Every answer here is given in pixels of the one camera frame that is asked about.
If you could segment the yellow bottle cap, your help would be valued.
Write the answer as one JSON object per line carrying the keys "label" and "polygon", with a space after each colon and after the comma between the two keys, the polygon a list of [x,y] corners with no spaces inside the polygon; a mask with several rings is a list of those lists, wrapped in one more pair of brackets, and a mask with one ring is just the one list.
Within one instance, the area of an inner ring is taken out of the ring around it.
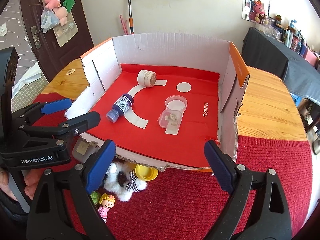
{"label": "yellow bottle cap", "polygon": [[136,165],[135,166],[136,176],[143,181],[152,181],[157,178],[158,170],[153,167]]}

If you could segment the grey square case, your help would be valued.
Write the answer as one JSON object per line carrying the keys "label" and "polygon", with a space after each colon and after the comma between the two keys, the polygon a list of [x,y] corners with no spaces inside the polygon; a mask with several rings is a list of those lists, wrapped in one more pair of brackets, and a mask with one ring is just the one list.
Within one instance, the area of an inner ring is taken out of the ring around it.
{"label": "grey square case", "polygon": [[99,146],[96,143],[79,138],[72,150],[72,156],[79,162],[85,163],[87,159],[94,153],[99,151]]}

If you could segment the dark covered side table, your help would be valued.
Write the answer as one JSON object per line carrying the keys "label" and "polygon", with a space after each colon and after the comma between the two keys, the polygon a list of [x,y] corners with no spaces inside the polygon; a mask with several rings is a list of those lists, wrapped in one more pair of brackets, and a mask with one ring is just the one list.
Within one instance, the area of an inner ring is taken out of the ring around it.
{"label": "dark covered side table", "polygon": [[295,51],[250,27],[241,53],[247,66],[276,75],[289,92],[319,104],[319,72]]}

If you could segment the blonde girl figurine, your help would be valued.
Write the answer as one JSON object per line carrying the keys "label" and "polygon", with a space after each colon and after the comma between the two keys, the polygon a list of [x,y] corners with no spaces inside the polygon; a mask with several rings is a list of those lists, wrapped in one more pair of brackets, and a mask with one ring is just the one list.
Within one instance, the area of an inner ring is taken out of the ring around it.
{"label": "blonde girl figurine", "polygon": [[104,223],[107,222],[107,213],[109,209],[114,207],[115,199],[114,196],[104,193],[99,200],[99,208],[98,213],[100,217],[103,219]]}

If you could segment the small wooden tag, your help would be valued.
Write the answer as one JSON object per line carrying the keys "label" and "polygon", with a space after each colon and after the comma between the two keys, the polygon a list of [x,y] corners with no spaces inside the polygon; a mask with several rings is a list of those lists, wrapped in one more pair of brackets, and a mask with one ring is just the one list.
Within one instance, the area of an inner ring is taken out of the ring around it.
{"label": "small wooden tag", "polygon": [[75,72],[75,69],[70,69],[67,73],[66,73],[66,75],[71,75],[71,74],[73,74]]}

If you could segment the white fluffy plush toy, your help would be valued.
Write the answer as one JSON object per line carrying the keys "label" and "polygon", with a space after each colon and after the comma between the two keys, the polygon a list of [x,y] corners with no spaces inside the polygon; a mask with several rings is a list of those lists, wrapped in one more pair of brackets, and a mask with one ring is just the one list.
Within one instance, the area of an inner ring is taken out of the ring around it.
{"label": "white fluffy plush toy", "polygon": [[121,202],[128,202],[134,193],[140,193],[146,187],[146,181],[138,178],[135,168],[130,163],[120,161],[110,164],[103,182],[103,188]]}

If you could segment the red knitted table cloth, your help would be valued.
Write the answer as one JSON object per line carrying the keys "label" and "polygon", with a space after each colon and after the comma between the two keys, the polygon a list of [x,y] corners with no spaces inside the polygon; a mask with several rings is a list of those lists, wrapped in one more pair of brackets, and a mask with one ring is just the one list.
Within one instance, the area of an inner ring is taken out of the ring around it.
{"label": "red knitted table cloth", "polygon": [[54,220],[61,239],[291,239],[303,226],[312,189],[306,141],[241,136],[232,193],[213,172],[166,169],[128,202],[116,201],[107,222],[85,190],[85,165],[52,168],[35,195],[31,219],[61,200],[68,223]]}

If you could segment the pink rabbit plush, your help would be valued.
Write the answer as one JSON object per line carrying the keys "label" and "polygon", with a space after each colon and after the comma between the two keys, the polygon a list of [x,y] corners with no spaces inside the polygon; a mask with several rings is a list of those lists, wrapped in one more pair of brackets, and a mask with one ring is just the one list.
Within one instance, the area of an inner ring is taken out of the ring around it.
{"label": "pink rabbit plush", "polygon": [[265,17],[264,5],[260,0],[254,1],[253,11],[249,14],[249,19],[261,23]]}

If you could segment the clear square small box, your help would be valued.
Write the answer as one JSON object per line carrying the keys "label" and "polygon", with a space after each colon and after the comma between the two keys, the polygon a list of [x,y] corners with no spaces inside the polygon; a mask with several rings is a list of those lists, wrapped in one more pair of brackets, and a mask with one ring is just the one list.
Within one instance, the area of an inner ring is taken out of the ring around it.
{"label": "clear square small box", "polygon": [[182,112],[171,109],[165,109],[158,119],[159,126],[165,129],[178,129],[181,121]]}

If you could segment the orange white cardboard box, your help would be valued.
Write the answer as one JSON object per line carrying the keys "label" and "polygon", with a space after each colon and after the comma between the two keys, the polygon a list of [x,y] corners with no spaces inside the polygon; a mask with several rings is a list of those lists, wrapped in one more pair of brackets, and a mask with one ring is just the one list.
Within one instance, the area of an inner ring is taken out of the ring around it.
{"label": "orange white cardboard box", "polygon": [[[65,116],[100,114],[99,125],[81,134],[87,142],[113,140],[118,158],[161,171],[208,169],[209,140],[237,158],[237,117],[249,71],[232,42],[176,33],[126,35],[102,42],[80,60],[89,85]],[[141,70],[156,73],[153,87],[138,84]],[[112,123],[106,114],[126,93],[134,103]],[[158,119],[172,95],[185,97],[187,108],[178,129],[161,128]]]}

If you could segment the clear round container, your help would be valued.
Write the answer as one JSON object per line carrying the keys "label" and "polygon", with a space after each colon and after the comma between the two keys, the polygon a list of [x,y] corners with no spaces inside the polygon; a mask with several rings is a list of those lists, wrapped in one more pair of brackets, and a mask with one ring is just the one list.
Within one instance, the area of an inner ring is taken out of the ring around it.
{"label": "clear round container", "polygon": [[172,95],[165,100],[166,109],[184,112],[187,108],[187,100],[180,95]]}

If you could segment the green fuzzy plush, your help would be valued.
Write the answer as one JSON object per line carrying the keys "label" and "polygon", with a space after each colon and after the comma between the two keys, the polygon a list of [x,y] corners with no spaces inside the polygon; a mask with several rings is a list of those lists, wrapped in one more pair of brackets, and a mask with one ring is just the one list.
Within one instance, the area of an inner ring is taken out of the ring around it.
{"label": "green fuzzy plush", "polygon": [[94,205],[98,205],[100,198],[101,198],[101,194],[98,191],[92,191],[92,193],[90,194],[90,197],[94,203]]}

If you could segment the purple plastic bottle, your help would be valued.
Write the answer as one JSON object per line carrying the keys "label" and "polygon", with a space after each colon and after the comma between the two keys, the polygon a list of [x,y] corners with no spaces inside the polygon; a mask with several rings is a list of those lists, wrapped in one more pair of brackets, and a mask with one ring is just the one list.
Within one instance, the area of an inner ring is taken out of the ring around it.
{"label": "purple plastic bottle", "polygon": [[106,114],[107,119],[115,123],[120,116],[123,116],[132,107],[133,103],[134,99],[130,94],[121,95]]}

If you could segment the pink plastic hanger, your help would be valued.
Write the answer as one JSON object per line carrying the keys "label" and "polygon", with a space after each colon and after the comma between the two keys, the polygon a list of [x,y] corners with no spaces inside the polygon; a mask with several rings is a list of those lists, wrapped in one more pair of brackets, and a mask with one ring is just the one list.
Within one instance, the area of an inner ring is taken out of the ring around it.
{"label": "pink plastic hanger", "polygon": [[122,26],[124,35],[128,35],[129,32],[128,32],[128,30],[127,30],[127,25],[126,25],[127,21],[125,21],[125,20],[123,19],[123,16],[122,16],[122,15],[119,15],[119,18],[120,18],[120,23],[121,23],[121,26]]}

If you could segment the green plush on door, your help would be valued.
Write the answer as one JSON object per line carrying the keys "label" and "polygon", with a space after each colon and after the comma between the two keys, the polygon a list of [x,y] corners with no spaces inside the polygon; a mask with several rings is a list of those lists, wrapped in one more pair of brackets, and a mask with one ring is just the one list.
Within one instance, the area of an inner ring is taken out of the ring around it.
{"label": "green plush on door", "polygon": [[67,9],[68,13],[71,12],[74,5],[75,5],[75,0],[63,0],[62,6]]}

